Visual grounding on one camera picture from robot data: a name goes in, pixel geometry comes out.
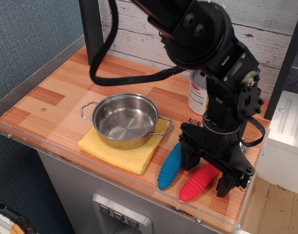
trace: tin can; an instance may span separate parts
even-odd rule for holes
[[[207,107],[206,75],[198,70],[190,74],[190,93],[188,104],[191,110],[203,115]]]

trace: wooden tabletop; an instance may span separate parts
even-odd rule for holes
[[[189,118],[202,120],[202,116],[194,113],[188,106],[189,78],[176,75],[158,82],[103,87],[90,80],[89,68],[86,48],[83,47],[7,111],[0,118],[0,129],[7,135],[11,134],[16,140],[90,173],[106,177],[107,180],[167,209],[177,207],[175,212],[180,215],[192,220],[200,218],[204,225],[219,232],[232,233],[238,225],[241,212],[245,210],[244,201],[250,194],[235,188],[225,198],[216,197],[216,186],[221,174],[191,202],[181,203],[178,200],[180,189],[191,175],[206,164],[204,160],[188,172],[181,168],[171,187],[164,191],[158,189],[160,168],[178,143],[181,123],[187,122]],[[106,56],[97,75],[142,76],[157,71],[151,67]],[[163,137],[142,175],[111,166],[77,147],[77,142],[92,127],[91,121],[80,116],[81,106],[91,101],[99,102],[113,94],[127,92],[149,97],[158,106],[160,116],[171,118],[175,125],[174,131]],[[267,103],[262,107],[262,114]],[[268,130],[270,121],[264,120],[262,114],[255,117]],[[253,141],[260,137],[260,132],[248,124],[244,137]],[[261,148],[262,144],[248,150],[247,157],[253,166],[256,166]]]

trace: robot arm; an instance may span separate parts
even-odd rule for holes
[[[242,153],[240,143],[251,147],[262,142],[264,136],[263,126],[252,118],[260,114],[263,104],[259,98],[257,60],[236,38],[228,14],[216,3],[131,1],[148,14],[149,23],[160,31],[161,42],[179,70],[200,70],[206,75],[209,99],[203,127],[181,125],[183,167],[187,171],[192,169],[202,157],[222,171],[217,186],[219,197],[225,197],[235,186],[246,188],[255,169]],[[109,2],[112,8],[115,1]],[[251,143],[242,139],[248,121],[263,134]]]

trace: pot handle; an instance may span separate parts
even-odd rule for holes
[[[164,118],[164,117],[159,117],[159,118],[164,119],[164,120],[168,120],[170,122],[170,124],[172,125],[172,128],[170,130],[168,130],[166,133],[149,132],[148,133],[148,138],[150,138],[153,134],[159,135],[159,136],[165,136],[165,135],[169,134],[170,132],[172,132],[174,130],[175,126],[174,126],[174,124],[173,124],[173,122],[170,118]]]
[[[96,104],[96,105],[98,105],[99,103],[98,103],[98,102],[95,102],[95,101],[91,101],[91,102],[87,103],[86,105],[83,105],[83,106],[80,108],[80,116],[83,117],[83,118],[85,118],[85,119],[88,119],[88,120],[92,120],[92,118],[89,118],[89,117],[84,116],[84,111],[83,111],[83,109],[84,109],[86,106],[89,106],[90,104]]]

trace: yellow cloth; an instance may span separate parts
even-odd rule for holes
[[[169,121],[159,119],[155,132],[165,133],[169,127]],[[102,161],[126,171],[141,175],[148,165],[154,150],[163,136],[153,135],[144,145],[131,150],[118,150],[106,145],[100,138],[99,133],[93,127],[78,142],[78,147]]]

